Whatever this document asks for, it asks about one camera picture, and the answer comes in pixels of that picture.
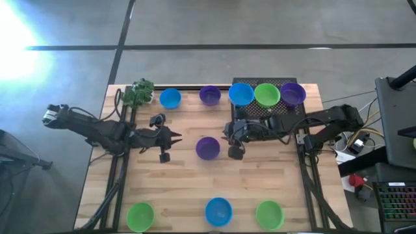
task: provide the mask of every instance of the butcher block tabletop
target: butcher block tabletop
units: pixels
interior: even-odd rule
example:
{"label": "butcher block tabletop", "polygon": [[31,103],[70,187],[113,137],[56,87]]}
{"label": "butcher block tabletop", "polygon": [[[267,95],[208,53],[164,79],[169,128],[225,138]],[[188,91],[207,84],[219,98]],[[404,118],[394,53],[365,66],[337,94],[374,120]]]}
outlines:
{"label": "butcher block tabletop", "polygon": [[[322,110],[317,84],[302,86],[307,96],[304,102],[306,112]],[[125,87],[126,85],[108,87],[101,116],[106,116],[113,110],[116,90],[124,90]],[[233,160],[228,157],[227,140],[221,139],[225,124],[231,121],[228,91],[222,91],[219,105],[212,107],[202,104],[198,91],[181,91],[181,104],[173,110],[161,106],[160,93],[161,91],[155,91],[152,104],[139,107],[136,114],[137,127],[148,128],[151,116],[165,113],[165,126],[181,133],[183,140],[168,150],[171,161],[164,164],[159,162],[159,148],[150,148],[143,154],[139,154],[140,149],[131,150],[119,231],[130,231],[126,224],[126,214],[138,202],[148,202],[155,211],[155,221],[147,232],[265,231],[255,219],[257,206],[265,200],[277,202],[285,213],[284,225],[276,231],[311,231],[294,141],[287,146],[278,140],[245,143],[243,160]],[[118,120],[117,115],[111,119]],[[319,129],[321,128],[312,128],[311,132],[315,133]],[[219,141],[221,151],[215,160],[203,161],[197,156],[195,146],[203,137],[214,137]],[[102,148],[94,148],[91,159],[103,153]],[[103,201],[110,163],[111,156],[108,155],[89,166],[75,228],[84,225]],[[325,151],[319,155],[318,170],[325,199],[341,220],[352,227],[332,152]],[[227,199],[233,208],[233,218],[227,226],[214,227],[205,219],[205,206],[215,197]],[[115,201],[113,199],[111,203],[108,226],[112,224]],[[314,201],[319,226],[319,208]]]}

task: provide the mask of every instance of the blue bowl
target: blue bowl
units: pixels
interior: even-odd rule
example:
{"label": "blue bowl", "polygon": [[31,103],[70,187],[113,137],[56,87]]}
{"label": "blue bowl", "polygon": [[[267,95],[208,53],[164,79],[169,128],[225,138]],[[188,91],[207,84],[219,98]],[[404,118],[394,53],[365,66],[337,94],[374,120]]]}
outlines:
{"label": "blue bowl", "polygon": [[254,100],[254,90],[253,88],[244,83],[233,84],[228,91],[229,99],[232,104],[243,107],[247,106]]}
{"label": "blue bowl", "polygon": [[175,88],[168,88],[163,90],[159,101],[166,109],[174,109],[181,103],[181,93]]}
{"label": "blue bowl", "polygon": [[233,218],[233,208],[224,198],[213,198],[205,208],[205,217],[212,226],[224,227]]}

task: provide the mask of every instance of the black tray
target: black tray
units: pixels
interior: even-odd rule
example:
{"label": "black tray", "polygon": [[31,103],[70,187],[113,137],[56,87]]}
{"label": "black tray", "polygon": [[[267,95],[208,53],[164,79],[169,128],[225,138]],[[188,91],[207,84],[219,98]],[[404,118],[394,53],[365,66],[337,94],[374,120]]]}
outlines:
{"label": "black tray", "polygon": [[[233,84],[235,83],[246,83],[250,85],[253,89],[256,88],[257,85],[263,83],[270,83],[275,85],[279,90],[280,88],[287,83],[297,83],[298,81],[296,78],[234,78]],[[273,114],[284,114],[284,115],[293,115],[293,116],[302,116],[304,117],[305,108],[304,104],[297,105],[295,107],[288,107],[284,104],[281,100],[278,104],[274,105],[273,107],[264,108],[257,104],[256,100],[254,99],[249,105],[245,107],[235,107],[231,104],[232,117],[233,119],[241,119],[245,118],[248,120],[258,120],[264,119],[272,116]]]}

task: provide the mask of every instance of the keyboard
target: keyboard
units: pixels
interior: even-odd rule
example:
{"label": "keyboard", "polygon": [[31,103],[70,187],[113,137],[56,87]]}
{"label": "keyboard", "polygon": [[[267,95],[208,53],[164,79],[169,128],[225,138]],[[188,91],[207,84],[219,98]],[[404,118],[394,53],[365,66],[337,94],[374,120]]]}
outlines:
{"label": "keyboard", "polygon": [[373,183],[380,219],[416,221],[416,182]]}

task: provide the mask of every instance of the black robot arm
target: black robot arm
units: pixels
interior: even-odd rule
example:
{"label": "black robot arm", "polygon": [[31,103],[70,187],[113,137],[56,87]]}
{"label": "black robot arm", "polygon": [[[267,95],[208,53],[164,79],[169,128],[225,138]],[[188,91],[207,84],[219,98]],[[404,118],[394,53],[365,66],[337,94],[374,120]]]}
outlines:
{"label": "black robot arm", "polygon": [[77,108],[69,108],[67,105],[48,105],[42,122],[52,129],[68,129],[86,137],[86,142],[91,146],[102,146],[112,155],[121,155],[126,146],[142,148],[141,153],[151,147],[160,147],[161,163],[170,160],[169,150],[172,144],[181,139],[172,140],[172,137],[180,137],[179,133],[172,132],[164,126],[166,116],[158,114],[150,119],[150,127],[156,129],[136,129],[134,123],[114,120],[98,120],[91,115],[75,112]]}
{"label": "black robot arm", "polygon": [[242,159],[243,142],[259,140],[280,140],[288,144],[282,138],[291,135],[298,129],[325,125],[326,127],[314,135],[306,135],[304,147],[306,151],[320,149],[323,143],[334,139],[344,131],[357,131],[363,127],[358,110],[349,105],[331,107],[326,110],[312,112],[306,116],[293,118],[289,115],[272,115],[264,120],[236,120],[229,122],[224,128],[224,134],[231,145],[229,156],[234,159]]}

